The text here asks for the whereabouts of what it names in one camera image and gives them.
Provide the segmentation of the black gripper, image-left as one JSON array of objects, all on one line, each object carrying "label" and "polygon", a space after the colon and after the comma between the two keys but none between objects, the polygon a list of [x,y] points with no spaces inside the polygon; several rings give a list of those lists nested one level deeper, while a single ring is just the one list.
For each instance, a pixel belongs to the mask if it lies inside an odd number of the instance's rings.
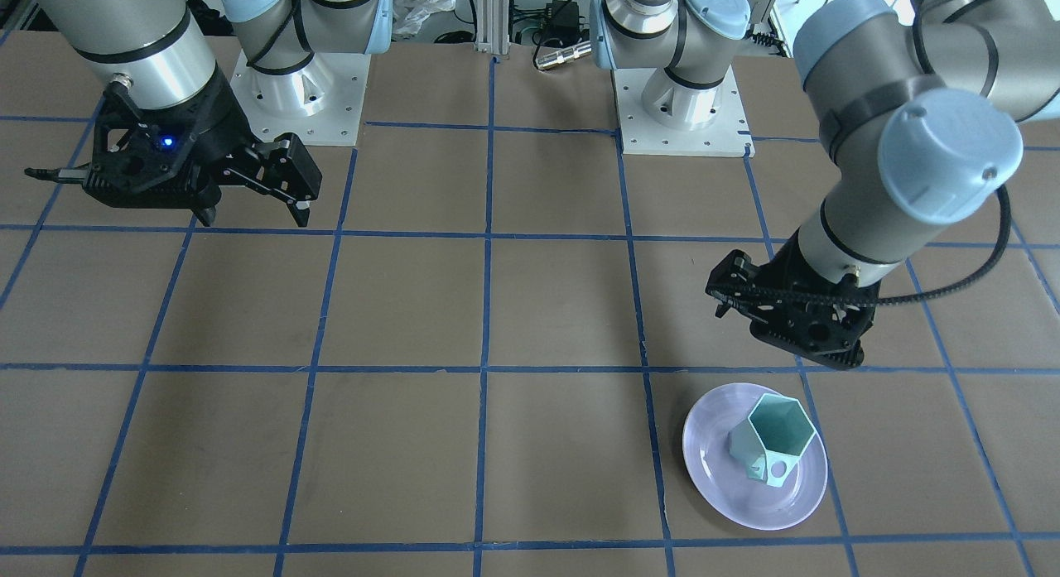
[{"label": "black gripper, image-left", "polygon": [[[306,228],[311,202],[318,199],[322,182],[306,144],[294,132],[280,133],[272,141],[258,139],[219,65],[197,97],[209,95],[214,98],[211,105],[200,102],[205,116],[190,154],[193,161],[220,187],[246,187],[287,204],[296,226]],[[218,203],[194,200],[190,211],[210,228]]]}]

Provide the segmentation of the black gripper, image-right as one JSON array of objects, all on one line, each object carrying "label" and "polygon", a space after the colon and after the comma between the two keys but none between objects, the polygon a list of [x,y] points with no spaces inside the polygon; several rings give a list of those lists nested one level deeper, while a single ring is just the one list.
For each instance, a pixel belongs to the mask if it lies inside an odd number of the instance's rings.
[{"label": "black gripper, image-right", "polygon": [[708,276],[706,295],[716,298],[716,318],[723,318],[730,310],[744,316],[749,325],[756,314],[752,311],[765,298],[763,290],[802,291],[809,293],[817,275],[811,272],[798,246],[799,231],[795,231],[782,248],[768,262],[753,264],[749,253],[735,249],[726,255]]}]

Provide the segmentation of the silver robot arm, image-right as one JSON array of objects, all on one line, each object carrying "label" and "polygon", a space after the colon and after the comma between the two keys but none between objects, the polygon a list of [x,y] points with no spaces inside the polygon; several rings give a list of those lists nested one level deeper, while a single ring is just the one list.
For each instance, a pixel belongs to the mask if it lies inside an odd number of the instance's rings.
[{"label": "silver robot arm, image-right", "polygon": [[841,173],[768,263],[734,252],[706,293],[758,325],[867,320],[879,283],[969,218],[1022,161],[1019,125],[1058,117],[1046,0],[833,0],[792,43],[819,142]]}]

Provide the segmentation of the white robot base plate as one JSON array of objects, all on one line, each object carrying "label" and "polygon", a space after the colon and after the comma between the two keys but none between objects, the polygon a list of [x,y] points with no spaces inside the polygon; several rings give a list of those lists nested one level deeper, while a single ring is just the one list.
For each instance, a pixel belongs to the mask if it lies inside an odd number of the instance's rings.
[{"label": "white robot base plate", "polygon": [[307,146],[355,147],[371,62],[368,54],[318,53],[306,68],[275,76],[238,54],[230,85],[258,139],[292,132]]},{"label": "white robot base plate", "polygon": [[732,69],[716,87],[677,85],[662,69],[612,72],[624,153],[752,157],[756,154]]}]

